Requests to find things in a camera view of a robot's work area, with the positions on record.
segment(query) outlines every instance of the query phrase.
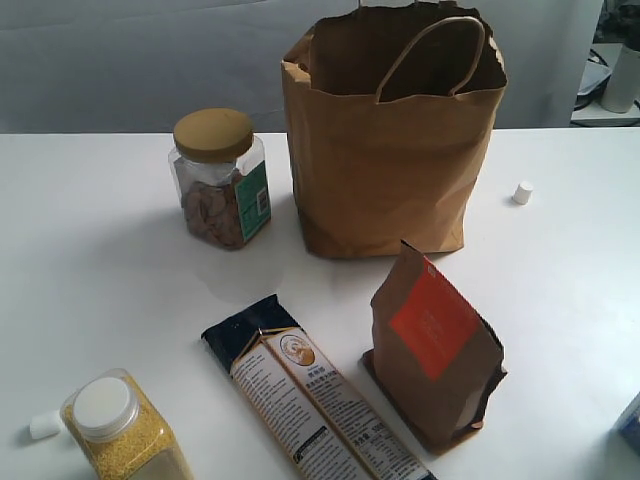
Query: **glass jar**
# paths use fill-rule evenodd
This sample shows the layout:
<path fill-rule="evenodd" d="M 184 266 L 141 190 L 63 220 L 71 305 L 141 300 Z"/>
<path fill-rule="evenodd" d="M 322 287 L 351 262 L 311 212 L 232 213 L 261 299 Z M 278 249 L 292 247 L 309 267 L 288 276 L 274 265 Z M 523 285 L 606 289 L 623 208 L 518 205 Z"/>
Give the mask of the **glass jar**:
<path fill-rule="evenodd" d="M 169 154 L 189 232 L 230 250 L 244 247 L 271 218 L 262 141 L 251 119 L 226 108 L 182 118 Z"/>
<path fill-rule="evenodd" d="M 171 427 L 126 370 L 82 387 L 60 417 L 100 480 L 193 480 Z"/>

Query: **white lid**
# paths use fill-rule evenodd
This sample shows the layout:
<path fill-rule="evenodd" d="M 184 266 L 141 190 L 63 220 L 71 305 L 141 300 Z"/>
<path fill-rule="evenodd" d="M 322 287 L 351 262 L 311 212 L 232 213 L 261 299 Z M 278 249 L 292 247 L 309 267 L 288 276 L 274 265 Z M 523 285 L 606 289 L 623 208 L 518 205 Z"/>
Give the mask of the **white lid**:
<path fill-rule="evenodd" d="M 31 423 L 29 423 L 29 432 L 31 433 L 31 438 L 40 440 L 57 435 L 63 426 L 64 424 L 60 418 L 60 413 L 54 410 L 53 412 L 43 413 L 33 417 Z"/>
<path fill-rule="evenodd" d="M 533 185 L 529 182 L 520 182 L 516 192 L 513 194 L 513 201 L 519 205 L 526 205 L 531 198 L 531 192 L 533 192 Z"/>
<path fill-rule="evenodd" d="M 73 402 L 73 420 L 86 440 L 108 442 L 135 421 L 138 408 L 138 398 L 127 383 L 104 377 L 80 390 Z"/>

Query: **white eraser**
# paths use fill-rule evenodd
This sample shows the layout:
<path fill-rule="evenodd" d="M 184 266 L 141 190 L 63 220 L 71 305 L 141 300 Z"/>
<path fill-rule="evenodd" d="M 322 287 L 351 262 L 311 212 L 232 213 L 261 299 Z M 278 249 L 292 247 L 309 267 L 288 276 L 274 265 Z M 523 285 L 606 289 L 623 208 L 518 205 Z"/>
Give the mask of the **white eraser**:
<path fill-rule="evenodd" d="M 42 438 L 51 437 L 60 433 L 64 424 L 60 418 L 60 412 L 57 410 L 42 415 L 36 415 L 31 419 L 29 424 L 29 432 L 31 438 L 40 440 Z"/>
<path fill-rule="evenodd" d="M 513 194 L 513 201 L 518 205 L 526 205 L 531 198 L 531 192 L 533 192 L 533 185 L 529 182 L 520 182 L 516 192 Z"/>

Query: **circular logo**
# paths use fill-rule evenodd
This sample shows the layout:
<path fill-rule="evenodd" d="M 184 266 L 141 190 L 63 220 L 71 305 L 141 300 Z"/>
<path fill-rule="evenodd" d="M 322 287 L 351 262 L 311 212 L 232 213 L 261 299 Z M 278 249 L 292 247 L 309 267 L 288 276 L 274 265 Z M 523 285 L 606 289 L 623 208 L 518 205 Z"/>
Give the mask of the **circular logo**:
<path fill-rule="evenodd" d="M 280 350 L 285 357 L 301 367 L 308 367 L 316 360 L 311 345 L 296 335 L 285 335 L 280 339 Z"/>

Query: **brown paper bag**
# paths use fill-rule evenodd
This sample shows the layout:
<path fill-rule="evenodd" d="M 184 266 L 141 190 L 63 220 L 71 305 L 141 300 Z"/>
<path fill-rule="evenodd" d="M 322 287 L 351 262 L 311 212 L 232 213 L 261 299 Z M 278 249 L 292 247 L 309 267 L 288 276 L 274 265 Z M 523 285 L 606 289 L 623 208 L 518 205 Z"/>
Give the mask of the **brown paper bag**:
<path fill-rule="evenodd" d="M 282 62 L 294 195 L 326 257 L 461 248 L 507 83 L 475 9 L 419 2 L 320 20 Z"/>
<path fill-rule="evenodd" d="M 506 375 L 489 324 L 406 243 L 371 306 L 373 373 L 425 446 L 480 429 Z"/>

